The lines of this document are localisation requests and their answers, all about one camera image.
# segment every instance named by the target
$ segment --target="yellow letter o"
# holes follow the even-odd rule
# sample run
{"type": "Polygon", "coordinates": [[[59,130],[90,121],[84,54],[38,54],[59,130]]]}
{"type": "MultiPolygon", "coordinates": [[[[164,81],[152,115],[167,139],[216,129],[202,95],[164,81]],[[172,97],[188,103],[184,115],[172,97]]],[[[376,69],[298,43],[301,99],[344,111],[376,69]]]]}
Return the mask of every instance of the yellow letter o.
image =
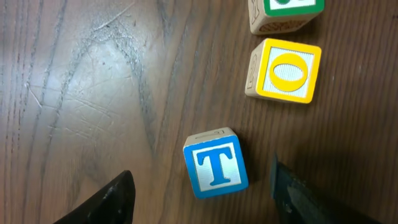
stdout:
{"type": "Polygon", "coordinates": [[[307,64],[305,63],[305,60],[302,57],[298,56],[297,54],[286,53],[275,58],[275,60],[271,64],[269,74],[270,74],[269,78],[271,79],[272,84],[277,89],[282,91],[295,91],[301,88],[304,85],[305,81],[307,80],[308,67],[307,64]],[[282,64],[293,65],[298,67],[299,69],[301,69],[301,71],[303,71],[303,77],[295,81],[288,81],[279,78],[275,74],[274,69],[276,68],[276,66],[282,64]]]}

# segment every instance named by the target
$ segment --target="wooden surface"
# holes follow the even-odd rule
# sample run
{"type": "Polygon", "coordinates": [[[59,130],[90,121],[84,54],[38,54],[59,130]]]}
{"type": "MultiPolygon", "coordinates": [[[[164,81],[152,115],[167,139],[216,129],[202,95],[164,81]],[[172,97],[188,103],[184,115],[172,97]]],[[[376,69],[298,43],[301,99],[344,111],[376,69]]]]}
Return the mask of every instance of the wooden surface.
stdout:
{"type": "Polygon", "coordinates": [[[277,223],[274,151],[322,190],[398,222],[398,2],[326,1],[309,105],[246,97],[246,1],[0,0],[0,223],[52,223],[129,169],[134,223],[277,223]],[[195,199],[182,146],[239,136],[247,190],[195,199]]]}

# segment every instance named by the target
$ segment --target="toy block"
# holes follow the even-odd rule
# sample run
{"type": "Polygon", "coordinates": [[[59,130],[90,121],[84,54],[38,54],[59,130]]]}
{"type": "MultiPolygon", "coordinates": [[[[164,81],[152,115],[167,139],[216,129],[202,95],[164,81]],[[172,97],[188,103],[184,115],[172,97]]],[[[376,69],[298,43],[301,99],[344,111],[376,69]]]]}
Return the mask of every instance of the toy block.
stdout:
{"type": "Polygon", "coordinates": [[[230,128],[189,136],[183,153],[197,198],[228,194],[248,187],[239,139],[230,128]]]}
{"type": "Polygon", "coordinates": [[[293,32],[319,15],[325,0],[248,0],[253,34],[293,32]]]}
{"type": "Polygon", "coordinates": [[[310,103],[318,76],[321,48],[266,39],[251,53],[244,92],[247,96],[310,103]]]}

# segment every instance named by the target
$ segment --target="alphabet block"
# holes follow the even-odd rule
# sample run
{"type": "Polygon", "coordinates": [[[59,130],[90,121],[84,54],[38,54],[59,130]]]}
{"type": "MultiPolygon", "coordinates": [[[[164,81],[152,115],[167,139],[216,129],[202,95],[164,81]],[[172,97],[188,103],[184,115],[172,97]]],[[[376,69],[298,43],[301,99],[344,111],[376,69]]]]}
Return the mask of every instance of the alphabet block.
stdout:
{"type": "Polygon", "coordinates": [[[321,48],[266,39],[251,53],[245,94],[310,103],[318,76],[321,48]]]}
{"type": "Polygon", "coordinates": [[[183,153],[197,198],[228,194],[248,187],[239,139],[230,128],[189,136],[183,153]]]}
{"type": "Polygon", "coordinates": [[[248,0],[253,34],[293,32],[319,15],[325,0],[248,0]]]}

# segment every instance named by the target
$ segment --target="white textured block face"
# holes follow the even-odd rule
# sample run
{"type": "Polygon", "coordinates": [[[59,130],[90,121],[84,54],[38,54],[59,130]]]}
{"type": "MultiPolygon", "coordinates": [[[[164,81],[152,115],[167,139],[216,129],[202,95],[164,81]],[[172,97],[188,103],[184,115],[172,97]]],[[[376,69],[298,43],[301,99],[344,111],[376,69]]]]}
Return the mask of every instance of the white textured block face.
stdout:
{"type": "Polygon", "coordinates": [[[283,3],[285,1],[281,0],[269,0],[269,6],[271,10],[274,9],[289,9],[295,7],[304,7],[304,6],[314,6],[316,5],[315,0],[289,0],[288,3],[283,3]]]}
{"type": "Polygon", "coordinates": [[[204,149],[198,149],[192,151],[193,160],[195,163],[195,169],[198,176],[199,188],[201,191],[220,189],[223,187],[228,187],[232,185],[237,185],[241,183],[241,177],[239,174],[238,162],[236,160],[236,154],[234,150],[233,143],[222,144],[219,146],[207,147],[204,149]],[[222,173],[225,179],[229,179],[229,182],[211,185],[211,183],[215,180],[213,176],[213,169],[210,162],[210,157],[205,157],[203,163],[198,161],[198,153],[207,152],[214,149],[222,149],[229,148],[231,150],[232,158],[227,158],[225,154],[220,154],[220,162],[222,173]]]}
{"type": "MultiPolygon", "coordinates": [[[[298,52],[298,51],[294,51],[294,50],[287,50],[287,49],[281,49],[281,48],[277,48],[277,47],[271,47],[271,51],[269,54],[268,66],[267,66],[267,72],[266,72],[266,76],[264,79],[263,90],[269,91],[269,92],[274,92],[274,93],[285,94],[285,95],[289,95],[289,96],[297,96],[297,97],[305,98],[307,95],[308,85],[311,80],[310,75],[311,75],[313,61],[314,61],[314,54],[308,54],[308,53],[298,52]],[[279,57],[283,54],[286,54],[286,53],[297,54],[298,56],[303,58],[305,63],[307,64],[307,68],[308,68],[308,77],[307,77],[305,83],[298,90],[291,91],[291,92],[279,90],[272,84],[271,79],[270,79],[270,69],[271,69],[272,62],[277,57],[279,57]]],[[[295,80],[299,80],[300,78],[303,77],[303,71],[301,71],[301,69],[299,69],[298,67],[296,67],[294,65],[288,65],[288,64],[282,64],[282,65],[276,66],[274,69],[274,73],[279,78],[281,78],[283,80],[287,80],[287,81],[295,81],[295,80]]]]}

